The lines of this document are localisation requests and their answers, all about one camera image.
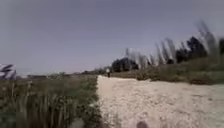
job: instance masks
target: tall grass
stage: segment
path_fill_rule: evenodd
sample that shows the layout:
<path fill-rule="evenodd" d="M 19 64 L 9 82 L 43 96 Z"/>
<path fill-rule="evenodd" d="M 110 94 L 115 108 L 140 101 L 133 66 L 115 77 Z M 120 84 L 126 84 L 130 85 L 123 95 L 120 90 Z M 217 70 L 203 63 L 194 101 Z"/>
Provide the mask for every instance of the tall grass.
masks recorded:
<path fill-rule="evenodd" d="M 16 86 L 0 84 L 0 127 L 68 128 L 81 119 L 85 128 L 101 127 L 97 101 L 96 76 L 36 80 Z"/>

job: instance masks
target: treeline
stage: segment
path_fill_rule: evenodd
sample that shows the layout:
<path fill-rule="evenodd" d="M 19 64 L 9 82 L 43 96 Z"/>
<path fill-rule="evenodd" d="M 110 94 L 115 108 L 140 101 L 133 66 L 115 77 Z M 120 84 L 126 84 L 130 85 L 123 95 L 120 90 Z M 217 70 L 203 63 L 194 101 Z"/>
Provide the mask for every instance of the treeline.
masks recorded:
<path fill-rule="evenodd" d="M 224 38 L 216 39 L 204 22 L 200 22 L 198 30 L 201 34 L 200 38 L 192 36 L 186 42 L 181 42 L 179 48 L 176 48 L 169 38 L 165 39 L 161 46 L 157 44 L 157 56 L 146 57 L 141 53 L 130 52 L 126 49 L 125 57 L 113 61 L 111 70 L 123 72 L 149 66 L 177 64 L 203 57 L 216 59 L 224 54 Z"/>

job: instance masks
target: sandy path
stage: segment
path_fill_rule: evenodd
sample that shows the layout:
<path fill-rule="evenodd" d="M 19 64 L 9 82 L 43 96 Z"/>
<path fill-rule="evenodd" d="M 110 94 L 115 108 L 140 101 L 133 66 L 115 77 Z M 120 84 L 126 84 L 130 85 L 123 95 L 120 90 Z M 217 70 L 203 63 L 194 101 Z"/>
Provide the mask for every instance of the sandy path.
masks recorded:
<path fill-rule="evenodd" d="M 97 93 L 111 127 L 136 128 L 145 121 L 149 128 L 224 128 L 224 86 L 99 76 Z"/>

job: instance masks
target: grass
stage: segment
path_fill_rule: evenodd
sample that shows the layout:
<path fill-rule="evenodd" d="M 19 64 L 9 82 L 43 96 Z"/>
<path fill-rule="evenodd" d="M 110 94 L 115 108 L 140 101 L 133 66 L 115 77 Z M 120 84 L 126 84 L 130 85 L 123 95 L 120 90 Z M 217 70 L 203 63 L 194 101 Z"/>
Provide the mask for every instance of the grass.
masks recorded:
<path fill-rule="evenodd" d="M 1 128 L 68 128 L 82 119 L 84 128 L 100 128 L 96 76 L 0 82 Z"/>
<path fill-rule="evenodd" d="M 224 57 L 214 60 L 201 58 L 181 64 L 162 65 L 144 70 L 113 73 L 114 77 L 135 78 L 137 80 L 188 82 L 198 85 L 224 83 Z"/>

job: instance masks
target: tree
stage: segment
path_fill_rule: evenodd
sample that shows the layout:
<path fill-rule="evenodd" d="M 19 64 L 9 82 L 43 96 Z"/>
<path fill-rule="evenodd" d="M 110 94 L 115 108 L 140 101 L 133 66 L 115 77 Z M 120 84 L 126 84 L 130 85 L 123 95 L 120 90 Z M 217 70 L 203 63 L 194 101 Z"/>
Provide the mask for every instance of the tree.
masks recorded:
<path fill-rule="evenodd" d="M 105 67 L 100 67 L 100 68 L 96 68 L 92 71 L 93 74 L 105 74 L 106 73 L 106 69 L 110 69 L 109 66 L 105 66 Z"/>
<path fill-rule="evenodd" d="M 174 64 L 174 61 L 172 59 L 168 59 L 166 64 Z"/>
<path fill-rule="evenodd" d="M 85 71 L 82 72 L 81 74 L 83 74 L 83 75 L 87 75 L 87 74 L 90 74 L 90 72 L 85 70 Z"/>
<path fill-rule="evenodd" d="M 198 30 L 207 43 L 210 55 L 217 56 L 219 49 L 216 44 L 216 39 L 215 39 L 214 35 L 211 33 L 211 31 L 209 30 L 206 23 L 203 21 L 199 22 Z"/>
<path fill-rule="evenodd" d="M 128 48 L 126 48 L 125 57 L 128 58 L 128 66 L 129 66 L 128 68 L 129 68 L 129 70 L 131 70 L 132 69 L 132 66 L 131 66 L 130 61 L 129 61 L 129 59 L 130 59 L 130 52 L 129 52 L 129 49 Z"/>
<path fill-rule="evenodd" d="M 150 61 L 149 61 L 149 59 L 148 59 L 148 58 L 147 58 L 147 60 L 146 60 L 146 61 L 147 61 L 147 65 L 148 65 L 148 66 L 150 66 L 150 65 L 151 65 L 151 63 L 150 63 Z"/>
<path fill-rule="evenodd" d="M 152 55 L 150 55 L 150 63 L 152 66 L 155 66 L 155 59 Z"/>
<path fill-rule="evenodd" d="M 219 52 L 220 54 L 224 54 L 224 38 L 219 40 Z"/>
<path fill-rule="evenodd" d="M 117 59 L 112 63 L 112 70 L 114 72 L 130 71 L 130 65 L 132 69 L 139 69 L 135 61 L 128 59 L 127 57 Z"/>
<path fill-rule="evenodd" d="M 196 59 L 201 57 L 207 56 L 207 51 L 205 50 L 205 47 L 199 40 L 195 37 L 191 37 L 189 41 L 187 41 L 187 45 L 190 48 L 190 58 Z"/>
<path fill-rule="evenodd" d="M 181 49 L 186 49 L 184 42 L 181 42 Z"/>
<path fill-rule="evenodd" d="M 159 46 L 156 45 L 156 47 L 157 47 L 158 65 L 162 65 L 162 64 L 164 64 L 163 57 L 162 57 L 162 55 L 160 53 Z"/>
<path fill-rule="evenodd" d="M 66 73 L 65 72 L 60 72 L 59 75 L 64 76 L 64 75 L 66 75 Z"/>
<path fill-rule="evenodd" d="M 176 63 L 176 48 L 174 46 L 174 43 L 171 39 L 169 38 L 166 38 L 166 41 L 168 43 L 168 46 L 169 46 L 169 49 L 170 49 L 170 53 L 171 53 L 171 56 L 172 56 L 172 59 L 174 61 L 174 63 Z"/>
<path fill-rule="evenodd" d="M 148 58 L 145 55 L 138 53 L 138 64 L 140 69 L 148 67 Z"/>
<path fill-rule="evenodd" d="M 176 51 L 176 60 L 177 63 L 188 60 L 188 51 L 186 49 L 179 49 Z"/>
<path fill-rule="evenodd" d="M 162 42 L 162 54 L 165 59 L 165 62 L 167 63 L 168 60 L 170 59 L 170 57 L 169 57 L 169 53 L 168 53 L 168 50 L 166 49 L 164 42 Z"/>

